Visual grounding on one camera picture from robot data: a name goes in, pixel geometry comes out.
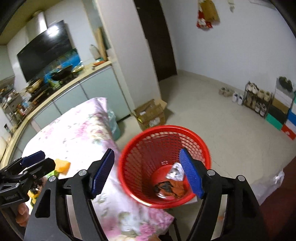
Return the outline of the person's left hand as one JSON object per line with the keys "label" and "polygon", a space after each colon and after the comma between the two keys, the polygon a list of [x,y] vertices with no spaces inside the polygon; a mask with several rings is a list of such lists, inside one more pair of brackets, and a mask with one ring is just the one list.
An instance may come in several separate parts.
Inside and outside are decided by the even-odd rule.
{"label": "person's left hand", "polygon": [[[47,181],[47,178],[42,177],[41,179],[38,179],[34,182],[32,188],[37,185],[44,187],[46,181]],[[20,227],[26,227],[28,224],[30,213],[32,212],[32,210],[34,208],[34,206],[33,207],[31,206],[30,201],[31,200],[29,198],[29,200],[27,202],[21,203],[18,205],[18,208],[17,208],[18,214],[16,215],[16,223]]]}

